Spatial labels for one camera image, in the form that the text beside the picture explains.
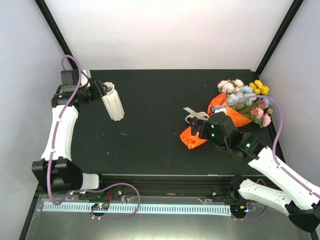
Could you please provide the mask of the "right small circuit board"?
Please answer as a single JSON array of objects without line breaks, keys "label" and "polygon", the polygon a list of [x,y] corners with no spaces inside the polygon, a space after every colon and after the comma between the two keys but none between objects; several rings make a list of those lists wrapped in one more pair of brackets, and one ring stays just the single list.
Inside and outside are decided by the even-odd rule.
[{"label": "right small circuit board", "polygon": [[252,211],[252,209],[247,205],[231,205],[230,211],[232,213],[247,213]]}]

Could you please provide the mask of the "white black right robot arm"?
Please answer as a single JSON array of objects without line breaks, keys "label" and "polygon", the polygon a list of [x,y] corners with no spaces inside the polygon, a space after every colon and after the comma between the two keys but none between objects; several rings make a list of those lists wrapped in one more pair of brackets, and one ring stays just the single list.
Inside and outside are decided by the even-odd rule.
[{"label": "white black right robot arm", "polygon": [[219,150],[259,171],[279,188],[259,185],[238,175],[227,189],[230,200],[238,202],[243,198],[262,203],[286,215],[301,230],[308,233],[316,230],[320,224],[318,186],[280,160],[254,134],[239,131],[224,111],[201,118],[189,115],[186,122],[191,127],[192,136],[213,141]]}]

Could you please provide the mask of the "left small circuit board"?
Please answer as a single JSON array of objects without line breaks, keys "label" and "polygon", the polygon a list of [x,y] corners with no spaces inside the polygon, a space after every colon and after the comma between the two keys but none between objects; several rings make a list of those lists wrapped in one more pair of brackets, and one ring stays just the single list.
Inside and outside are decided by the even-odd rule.
[{"label": "left small circuit board", "polygon": [[91,206],[92,211],[107,211],[109,209],[109,203],[95,203]]}]

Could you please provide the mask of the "black right frame post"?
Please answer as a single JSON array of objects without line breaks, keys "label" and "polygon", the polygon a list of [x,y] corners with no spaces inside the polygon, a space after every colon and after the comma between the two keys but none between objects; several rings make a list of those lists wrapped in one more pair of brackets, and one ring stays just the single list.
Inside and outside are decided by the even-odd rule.
[{"label": "black right frame post", "polygon": [[261,61],[259,62],[255,70],[255,75],[258,78],[262,75],[264,69],[266,68],[268,62],[273,56],[275,50],[277,49],[279,43],[281,42],[282,38],[284,37],[285,33],[287,32],[289,26],[291,25],[292,21],[294,20],[296,14],[298,13],[303,3],[304,0],[292,1],[289,9],[287,10],[283,20],[281,21],[276,33],[274,34],[270,44],[268,45],[268,48],[266,49]]}]

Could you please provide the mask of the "orange wrapping paper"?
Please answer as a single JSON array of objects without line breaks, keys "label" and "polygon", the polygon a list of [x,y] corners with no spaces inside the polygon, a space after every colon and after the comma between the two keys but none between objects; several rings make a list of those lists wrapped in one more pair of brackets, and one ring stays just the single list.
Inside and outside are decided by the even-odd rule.
[{"label": "orange wrapping paper", "polygon": [[[208,105],[207,111],[204,111],[204,112],[206,112],[210,116],[212,114],[211,107],[216,105],[219,105],[219,106],[226,105],[227,104],[226,99],[227,99],[227,95],[225,93],[218,94],[216,97],[212,99],[212,101]],[[245,117],[244,115],[240,114],[236,110],[232,109],[230,106],[226,108],[226,115],[231,117],[235,126],[238,128],[244,127],[252,122],[249,118]],[[184,130],[179,135],[179,137],[189,150],[195,149],[207,141],[206,139],[200,139],[197,136],[192,136],[190,126],[186,130]]]}]

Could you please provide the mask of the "small circuit board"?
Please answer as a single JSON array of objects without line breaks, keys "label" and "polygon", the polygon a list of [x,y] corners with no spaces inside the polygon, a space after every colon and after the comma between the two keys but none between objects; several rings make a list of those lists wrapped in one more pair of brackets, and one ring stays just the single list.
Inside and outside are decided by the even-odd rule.
[{"label": "small circuit board", "polygon": [[230,211],[232,213],[247,213],[252,211],[252,209],[247,205],[231,205]]},{"label": "small circuit board", "polygon": [[109,203],[95,203],[91,206],[92,211],[107,211],[109,209]]}]

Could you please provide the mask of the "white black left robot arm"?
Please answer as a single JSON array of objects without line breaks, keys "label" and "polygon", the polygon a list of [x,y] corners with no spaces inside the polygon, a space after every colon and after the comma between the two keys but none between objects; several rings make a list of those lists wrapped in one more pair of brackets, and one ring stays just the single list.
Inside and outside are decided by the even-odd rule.
[{"label": "white black left robot arm", "polygon": [[96,173],[84,173],[72,162],[71,145],[79,112],[100,99],[106,89],[94,80],[89,70],[61,71],[61,85],[51,99],[52,123],[47,145],[41,159],[34,161],[31,170],[38,183],[52,192],[89,190],[97,200],[108,192]]}]

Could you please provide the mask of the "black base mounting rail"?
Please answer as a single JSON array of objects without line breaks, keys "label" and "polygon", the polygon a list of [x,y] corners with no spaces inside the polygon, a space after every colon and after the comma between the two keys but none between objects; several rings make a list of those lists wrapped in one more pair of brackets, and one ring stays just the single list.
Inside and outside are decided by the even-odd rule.
[{"label": "black base mounting rail", "polygon": [[98,190],[111,187],[114,200],[122,196],[133,197],[196,197],[215,202],[243,203],[239,193],[233,190],[232,175],[154,175],[154,174],[101,174]]}]

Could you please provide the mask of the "cream printed ribbon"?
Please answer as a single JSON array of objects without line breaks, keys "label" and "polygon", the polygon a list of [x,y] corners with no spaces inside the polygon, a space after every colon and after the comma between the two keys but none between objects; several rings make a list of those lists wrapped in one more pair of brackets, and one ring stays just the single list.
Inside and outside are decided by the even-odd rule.
[{"label": "cream printed ribbon", "polygon": [[204,111],[195,112],[194,110],[192,110],[189,107],[184,107],[183,110],[188,112],[188,115],[185,117],[185,121],[188,124],[190,123],[190,120],[193,119],[193,118],[196,118],[196,119],[199,119],[199,120],[204,120],[204,121],[207,121],[208,118],[209,118],[209,115]]}]

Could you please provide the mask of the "pastel artificial flower bunch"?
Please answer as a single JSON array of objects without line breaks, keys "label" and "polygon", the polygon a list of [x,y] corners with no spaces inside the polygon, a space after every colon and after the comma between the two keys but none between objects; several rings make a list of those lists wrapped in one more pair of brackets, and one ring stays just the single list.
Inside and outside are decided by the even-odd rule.
[{"label": "pastel artificial flower bunch", "polygon": [[271,102],[264,98],[269,95],[270,88],[261,80],[244,84],[240,79],[222,80],[217,85],[219,93],[225,93],[226,105],[247,117],[252,122],[265,128],[271,123]]}]

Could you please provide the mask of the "black left frame post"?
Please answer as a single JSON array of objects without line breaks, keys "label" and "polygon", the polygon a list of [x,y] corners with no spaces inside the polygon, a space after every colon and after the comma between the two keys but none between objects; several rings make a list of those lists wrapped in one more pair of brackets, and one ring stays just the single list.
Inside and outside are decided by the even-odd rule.
[{"label": "black left frame post", "polygon": [[54,16],[52,15],[47,3],[45,0],[35,0],[35,4],[37,5],[38,9],[40,10],[41,15],[43,16],[45,22],[47,23],[51,33],[53,34],[56,42],[58,43],[60,49],[65,55],[73,56],[58,24]]}]

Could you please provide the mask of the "black frame post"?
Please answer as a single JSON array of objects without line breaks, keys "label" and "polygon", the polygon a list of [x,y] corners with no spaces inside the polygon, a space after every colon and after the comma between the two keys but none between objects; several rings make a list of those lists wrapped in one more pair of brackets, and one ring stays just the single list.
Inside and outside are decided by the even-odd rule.
[{"label": "black frame post", "polygon": [[60,49],[65,55],[73,56],[58,24],[54,16],[52,15],[47,3],[45,0],[35,0],[35,4],[37,5],[38,9],[40,10],[41,15],[43,16],[45,22],[47,23],[51,33],[53,34],[56,42],[58,43]]},{"label": "black frame post", "polygon": [[264,69],[266,68],[268,62],[273,56],[275,50],[277,49],[279,43],[281,42],[282,38],[284,37],[285,33],[287,32],[289,26],[291,25],[292,21],[294,20],[296,14],[298,13],[303,3],[304,0],[292,1],[289,9],[287,10],[283,20],[281,21],[276,33],[274,34],[270,44],[268,45],[268,48],[266,49],[261,61],[259,62],[255,70],[255,75],[258,78],[262,75]]}]

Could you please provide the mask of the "white ribbed vase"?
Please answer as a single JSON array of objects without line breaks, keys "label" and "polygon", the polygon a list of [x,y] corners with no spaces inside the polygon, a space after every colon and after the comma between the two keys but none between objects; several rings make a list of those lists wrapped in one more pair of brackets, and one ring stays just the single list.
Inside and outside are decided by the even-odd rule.
[{"label": "white ribbed vase", "polygon": [[124,118],[125,112],[115,85],[112,82],[104,82],[103,87],[106,94],[101,98],[110,118],[120,121]]}]

